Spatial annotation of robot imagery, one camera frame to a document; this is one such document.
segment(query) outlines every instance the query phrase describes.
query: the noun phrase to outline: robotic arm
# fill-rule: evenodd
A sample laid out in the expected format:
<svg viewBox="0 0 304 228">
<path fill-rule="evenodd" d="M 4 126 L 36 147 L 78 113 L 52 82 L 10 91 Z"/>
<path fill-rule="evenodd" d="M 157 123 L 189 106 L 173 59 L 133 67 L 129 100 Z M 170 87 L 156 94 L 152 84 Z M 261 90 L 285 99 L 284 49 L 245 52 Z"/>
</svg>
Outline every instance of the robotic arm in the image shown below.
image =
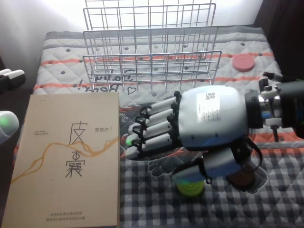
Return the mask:
<svg viewBox="0 0 304 228">
<path fill-rule="evenodd" d="M 212 178 L 233 174 L 250 161 L 251 148 L 261 164 L 249 129 L 270 126 L 277 140 L 278 127 L 293 127 L 304 138 L 304 82 L 272 87 L 262 79 L 259 85 L 260 93 L 245 95 L 224 85 L 203 86 L 143 108 L 129 127 L 126 158 L 137 160 L 182 146 L 207 151 L 175 169 L 172 179 L 177 184 L 211 183 Z"/>
</svg>

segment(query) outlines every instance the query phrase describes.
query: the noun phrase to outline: white label sticker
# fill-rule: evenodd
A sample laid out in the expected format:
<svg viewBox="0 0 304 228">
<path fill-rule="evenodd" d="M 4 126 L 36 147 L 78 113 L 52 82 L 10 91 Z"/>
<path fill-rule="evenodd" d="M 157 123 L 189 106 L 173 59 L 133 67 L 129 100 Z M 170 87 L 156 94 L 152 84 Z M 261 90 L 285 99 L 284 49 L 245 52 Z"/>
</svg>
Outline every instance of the white label sticker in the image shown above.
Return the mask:
<svg viewBox="0 0 304 228">
<path fill-rule="evenodd" d="M 219 95 L 216 93 L 201 93 L 196 96 L 198 122 L 220 120 Z"/>
</svg>

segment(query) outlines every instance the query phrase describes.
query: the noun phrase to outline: dark curtain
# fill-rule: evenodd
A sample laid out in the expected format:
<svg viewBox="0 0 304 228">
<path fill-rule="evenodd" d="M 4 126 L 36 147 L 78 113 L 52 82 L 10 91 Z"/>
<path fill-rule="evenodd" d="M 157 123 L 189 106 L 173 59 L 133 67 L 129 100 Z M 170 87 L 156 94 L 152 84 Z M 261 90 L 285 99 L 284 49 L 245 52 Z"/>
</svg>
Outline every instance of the dark curtain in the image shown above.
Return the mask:
<svg viewBox="0 0 304 228">
<path fill-rule="evenodd" d="M 264 0 L 255 26 L 263 28 L 282 73 L 304 79 L 304 1 Z"/>
</svg>

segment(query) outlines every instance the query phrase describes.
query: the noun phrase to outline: white robotic hand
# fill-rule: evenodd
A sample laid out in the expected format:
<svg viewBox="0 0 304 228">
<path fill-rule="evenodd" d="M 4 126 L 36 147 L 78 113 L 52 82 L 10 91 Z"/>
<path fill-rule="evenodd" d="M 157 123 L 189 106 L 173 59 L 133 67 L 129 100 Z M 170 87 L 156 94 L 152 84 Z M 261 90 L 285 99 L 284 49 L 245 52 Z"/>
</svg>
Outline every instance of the white robotic hand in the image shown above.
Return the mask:
<svg viewBox="0 0 304 228">
<path fill-rule="evenodd" d="M 0 144 L 10 138 L 19 128 L 16 115 L 10 111 L 0 111 Z"/>
<path fill-rule="evenodd" d="M 232 87 L 211 85 L 174 96 L 140 111 L 129 127 L 126 158 L 136 160 L 182 146 L 208 151 L 203 158 L 178 167 L 172 176 L 176 183 L 208 183 L 235 173 L 250 159 L 250 147 L 258 150 L 262 161 L 260 150 L 248 138 L 253 125 L 248 122 L 248 110 L 251 100 L 259 105 L 257 92 L 246 97 Z"/>
</svg>

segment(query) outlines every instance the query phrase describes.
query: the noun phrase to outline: yellow-green round object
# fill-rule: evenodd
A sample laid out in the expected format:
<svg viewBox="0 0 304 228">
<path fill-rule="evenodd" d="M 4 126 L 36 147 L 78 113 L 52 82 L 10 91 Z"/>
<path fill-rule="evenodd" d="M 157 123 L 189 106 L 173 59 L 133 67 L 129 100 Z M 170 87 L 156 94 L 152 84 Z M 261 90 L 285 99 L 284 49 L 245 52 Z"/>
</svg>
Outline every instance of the yellow-green round object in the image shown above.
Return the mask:
<svg viewBox="0 0 304 228">
<path fill-rule="evenodd" d="M 178 191 L 187 197 L 194 197 L 200 195 L 205 187 L 204 181 L 188 183 L 188 184 L 176 184 Z"/>
</svg>

